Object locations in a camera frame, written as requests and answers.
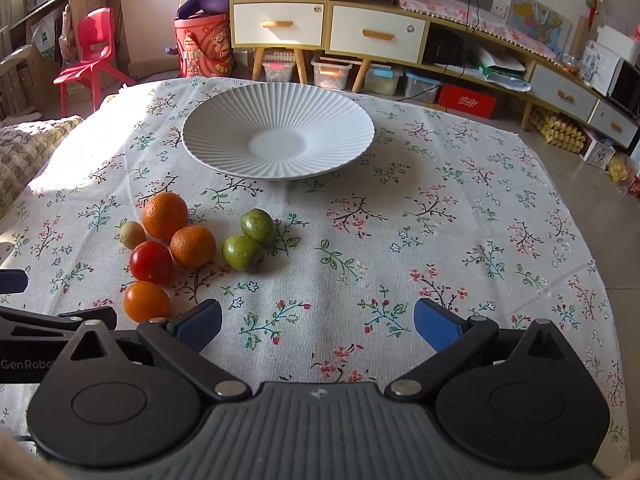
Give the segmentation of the green fruit front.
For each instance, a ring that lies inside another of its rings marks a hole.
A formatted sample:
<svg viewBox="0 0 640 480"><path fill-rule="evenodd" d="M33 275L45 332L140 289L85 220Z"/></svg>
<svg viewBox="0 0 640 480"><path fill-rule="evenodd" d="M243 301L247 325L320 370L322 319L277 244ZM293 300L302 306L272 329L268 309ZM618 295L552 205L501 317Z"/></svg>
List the green fruit front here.
<svg viewBox="0 0 640 480"><path fill-rule="evenodd" d="M227 237L222 243L221 252L228 266L239 272L256 270L265 257L262 245L245 235Z"/></svg>

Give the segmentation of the green fruit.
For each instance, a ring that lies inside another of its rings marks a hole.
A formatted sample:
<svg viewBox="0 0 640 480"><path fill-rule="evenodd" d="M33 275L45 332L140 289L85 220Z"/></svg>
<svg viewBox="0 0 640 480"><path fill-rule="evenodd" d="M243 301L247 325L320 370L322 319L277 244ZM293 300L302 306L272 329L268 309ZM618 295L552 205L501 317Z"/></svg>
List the green fruit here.
<svg viewBox="0 0 640 480"><path fill-rule="evenodd" d="M243 234L262 246L270 246L277 234L277 226L267 211L253 208L242 215L240 226Z"/></svg>
<svg viewBox="0 0 640 480"><path fill-rule="evenodd" d="M228 266L239 272L256 270L265 257L262 245L245 235L227 237L222 243L221 252Z"/></svg>

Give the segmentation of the orange tomato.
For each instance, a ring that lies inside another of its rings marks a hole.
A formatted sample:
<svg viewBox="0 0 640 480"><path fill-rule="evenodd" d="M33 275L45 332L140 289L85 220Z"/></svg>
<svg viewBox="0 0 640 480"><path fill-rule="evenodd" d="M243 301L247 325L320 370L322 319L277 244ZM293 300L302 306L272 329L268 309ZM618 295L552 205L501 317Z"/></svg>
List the orange tomato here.
<svg viewBox="0 0 640 480"><path fill-rule="evenodd" d="M171 302L166 292L157 284L146 281L133 282L126 288L124 309L136 323L171 316Z"/></svg>

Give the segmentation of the red tomato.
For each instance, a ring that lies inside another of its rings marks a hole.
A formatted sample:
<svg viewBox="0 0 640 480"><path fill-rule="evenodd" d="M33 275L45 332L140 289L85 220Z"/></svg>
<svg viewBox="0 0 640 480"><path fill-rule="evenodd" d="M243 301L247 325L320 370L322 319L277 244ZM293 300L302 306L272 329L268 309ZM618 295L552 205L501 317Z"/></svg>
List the red tomato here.
<svg viewBox="0 0 640 480"><path fill-rule="evenodd" d="M147 240L132 251L129 270L137 281L167 285L171 281L174 260L166 246Z"/></svg>

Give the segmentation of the small orange mandarin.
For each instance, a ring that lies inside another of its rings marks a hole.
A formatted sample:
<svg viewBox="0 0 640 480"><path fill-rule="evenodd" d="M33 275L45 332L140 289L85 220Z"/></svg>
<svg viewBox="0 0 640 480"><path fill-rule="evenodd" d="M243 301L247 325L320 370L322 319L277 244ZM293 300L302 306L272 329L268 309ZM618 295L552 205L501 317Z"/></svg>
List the small orange mandarin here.
<svg viewBox="0 0 640 480"><path fill-rule="evenodd" d="M169 249L180 266L196 269L213 260L216 240L204 226L185 226L171 237Z"/></svg>

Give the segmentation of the small tan longan upper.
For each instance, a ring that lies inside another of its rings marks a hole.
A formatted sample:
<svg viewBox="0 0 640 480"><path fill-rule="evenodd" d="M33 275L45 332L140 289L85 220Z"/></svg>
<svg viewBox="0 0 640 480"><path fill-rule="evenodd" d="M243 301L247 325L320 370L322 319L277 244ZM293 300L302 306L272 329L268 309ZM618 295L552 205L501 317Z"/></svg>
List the small tan longan upper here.
<svg viewBox="0 0 640 480"><path fill-rule="evenodd" d="M138 222L127 221L119 228L118 239L122 246L134 250L134 248L146 241L145 230Z"/></svg>

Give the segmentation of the floral white tablecloth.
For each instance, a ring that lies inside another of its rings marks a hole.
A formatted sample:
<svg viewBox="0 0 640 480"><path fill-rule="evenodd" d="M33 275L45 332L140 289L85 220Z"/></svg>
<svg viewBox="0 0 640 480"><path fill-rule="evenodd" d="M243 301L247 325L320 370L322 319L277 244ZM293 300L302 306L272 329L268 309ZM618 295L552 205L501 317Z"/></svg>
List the floral white tablecloth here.
<svg viewBox="0 0 640 480"><path fill-rule="evenodd" d="M322 177L260 182L218 174L182 143L195 107L231 79L122 90L72 132L1 209L1 262L27 272L14 308L58 314L122 307L131 284L119 229L163 192L218 240L267 211L276 240L256 273L216 260L176 271L184 310L224 309L207 355L252 385L266 380L387 384L431 350L420 298L467 318L524 328L548 318L602 390L611 420L598 466L629 462L622 357L597 265L534 152L514 133L420 106L360 96L375 133L356 162Z"/></svg>

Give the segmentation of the large orange mandarin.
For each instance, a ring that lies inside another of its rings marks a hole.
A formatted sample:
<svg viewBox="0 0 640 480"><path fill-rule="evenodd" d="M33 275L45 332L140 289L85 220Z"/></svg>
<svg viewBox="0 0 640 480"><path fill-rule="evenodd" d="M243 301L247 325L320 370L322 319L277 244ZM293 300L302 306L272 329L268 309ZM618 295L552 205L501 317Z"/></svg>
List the large orange mandarin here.
<svg viewBox="0 0 640 480"><path fill-rule="evenodd" d="M188 206L176 193L160 192L151 197L143 208L142 224L145 231L159 240L170 240L175 232L188 223Z"/></svg>

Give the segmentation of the woven beige cushion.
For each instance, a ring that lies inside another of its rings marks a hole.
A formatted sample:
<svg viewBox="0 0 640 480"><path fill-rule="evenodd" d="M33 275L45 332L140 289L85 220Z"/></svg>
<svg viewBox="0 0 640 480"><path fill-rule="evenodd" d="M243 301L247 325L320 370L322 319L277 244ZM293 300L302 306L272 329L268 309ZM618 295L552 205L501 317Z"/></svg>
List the woven beige cushion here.
<svg viewBox="0 0 640 480"><path fill-rule="evenodd" d="M80 116L21 122L1 128L1 215L4 216L26 185L41 170Z"/></svg>

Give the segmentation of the green fruit rear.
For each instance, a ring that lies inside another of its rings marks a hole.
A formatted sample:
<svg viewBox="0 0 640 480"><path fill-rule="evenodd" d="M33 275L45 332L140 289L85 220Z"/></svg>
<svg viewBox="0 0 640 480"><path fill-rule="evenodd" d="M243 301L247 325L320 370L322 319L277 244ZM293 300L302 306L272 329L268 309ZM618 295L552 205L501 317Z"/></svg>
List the green fruit rear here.
<svg viewBox="0 0 640 480"><path fill-rule="evenodd" d="M267 211L253 208L242 215L240 226L243 234L262 246L270 246L277 234L277 226Z"/></svg>

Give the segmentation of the white ribbed ceramic plate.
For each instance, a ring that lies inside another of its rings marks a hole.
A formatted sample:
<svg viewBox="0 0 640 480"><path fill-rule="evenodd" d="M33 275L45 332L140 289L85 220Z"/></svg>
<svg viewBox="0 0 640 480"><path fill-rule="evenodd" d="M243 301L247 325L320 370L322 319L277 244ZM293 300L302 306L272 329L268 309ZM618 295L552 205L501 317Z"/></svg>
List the white ribbed ceramic plate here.
<svg viewBox="0 0 640 480"><path fill-rule="evenodd" d="M224 90L182 127L186 151L231 177L286 181L340 169L373 142L368 113L340 92L292 82Z"/></svg>

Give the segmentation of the red box under shelf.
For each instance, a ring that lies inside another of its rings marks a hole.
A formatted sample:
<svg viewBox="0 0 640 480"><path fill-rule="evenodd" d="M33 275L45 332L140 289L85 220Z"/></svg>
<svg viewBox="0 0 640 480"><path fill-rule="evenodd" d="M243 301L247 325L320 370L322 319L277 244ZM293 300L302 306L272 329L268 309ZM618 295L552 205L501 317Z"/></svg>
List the red box under shelf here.
<svg viewBox="0 0 640 480"><path fill-rule="evenodd" d="M491 118L498 99L489 93L443 84L438 92L437 104L447 110L457 110L480 118Z"/></svg>

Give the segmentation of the red plastic chair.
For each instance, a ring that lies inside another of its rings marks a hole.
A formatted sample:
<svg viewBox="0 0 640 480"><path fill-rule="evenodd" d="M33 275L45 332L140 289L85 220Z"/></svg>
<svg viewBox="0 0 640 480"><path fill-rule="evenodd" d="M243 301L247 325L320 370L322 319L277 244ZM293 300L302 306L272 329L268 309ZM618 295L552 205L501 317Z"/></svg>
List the red plastic chair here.
<svg viewBox="0 0 640 480"><path fill-rule="evenodd" d="M60 88L60 105L63 116L67 115L67 86L72 82L81 84L91 91L92 107L101 105L101 74L133 86L136 82L115 67L115 21L114 10L101 8L90 12L77 27L80 47L79 62L67 67L53 83Z"/></svg>

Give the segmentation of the clear storage bin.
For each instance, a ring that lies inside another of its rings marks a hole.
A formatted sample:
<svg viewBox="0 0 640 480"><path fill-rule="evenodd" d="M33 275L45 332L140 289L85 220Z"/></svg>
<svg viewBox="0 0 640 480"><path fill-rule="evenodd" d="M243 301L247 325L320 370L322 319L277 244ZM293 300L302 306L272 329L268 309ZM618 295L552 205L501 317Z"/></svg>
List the clear storage bin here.
<svg viewBox="0 0 640 480"><path fill-rule="evenodd" d="M338 61L322 61L314 58L311 61L314 68L314 85L329 90L344 90L352 64Z"/></svg>

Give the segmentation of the long low tv shelf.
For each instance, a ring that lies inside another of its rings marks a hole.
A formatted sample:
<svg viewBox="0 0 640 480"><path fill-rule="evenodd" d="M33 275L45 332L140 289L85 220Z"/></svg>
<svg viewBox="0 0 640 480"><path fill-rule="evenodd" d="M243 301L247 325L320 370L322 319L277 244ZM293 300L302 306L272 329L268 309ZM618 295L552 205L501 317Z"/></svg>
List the long low tv shelf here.
<svg viewBox="0 0 640 480"><path fill-rule="evenodd" d="M633 150L639 145L638 119L584 81L582 70L571 73L547 47L508 25L484 18L475 3L462 8L455 4L399 0L399 6L426 16L433 25L465 32L487 49L519 58L525 66L524 80L529 84L524 99L567 114L622 148Z"/></svg>

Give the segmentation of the wooden desk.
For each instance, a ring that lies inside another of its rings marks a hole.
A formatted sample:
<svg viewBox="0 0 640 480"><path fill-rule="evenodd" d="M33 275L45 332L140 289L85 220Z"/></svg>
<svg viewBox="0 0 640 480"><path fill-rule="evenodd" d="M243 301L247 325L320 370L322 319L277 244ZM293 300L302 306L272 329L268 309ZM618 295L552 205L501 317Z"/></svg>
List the wooden desk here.
<svg viewBox="0 0 640 480"><path fill-rule="evenodd" d="M53 81L79 60L77 25L119 0L1 0L1 116L41 112L58 99Z"/></svg>

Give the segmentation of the red printed bucket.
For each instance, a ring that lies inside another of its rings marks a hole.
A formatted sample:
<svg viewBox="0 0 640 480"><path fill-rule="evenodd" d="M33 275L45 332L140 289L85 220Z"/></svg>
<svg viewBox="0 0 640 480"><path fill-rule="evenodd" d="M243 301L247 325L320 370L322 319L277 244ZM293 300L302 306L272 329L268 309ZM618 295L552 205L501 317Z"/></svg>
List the red printed bucket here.
<svg viewBox="0 0 640 480"><path fill-rule="evenodd" d="M174 31L183 78L231 75L234 61L227 13L176 18Z"/></svg>

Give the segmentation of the white yellow drawer cabinet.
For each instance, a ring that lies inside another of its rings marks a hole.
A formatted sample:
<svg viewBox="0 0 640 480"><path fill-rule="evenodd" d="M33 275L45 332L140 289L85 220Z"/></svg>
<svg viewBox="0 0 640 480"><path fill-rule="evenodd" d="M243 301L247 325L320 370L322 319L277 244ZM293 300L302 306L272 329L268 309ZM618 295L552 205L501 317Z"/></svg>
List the white yellow drawer cabinet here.
<svg viewBox="0 0 640 480"><path fill-rule="evenodd" d="M353 92L375 62L420 66L428 34L423 16L367 0L230 0L230 27L232 47L254 51L253 80L267 50L285 49L306 84L306 56L323 51L357 61Z"/></svg>

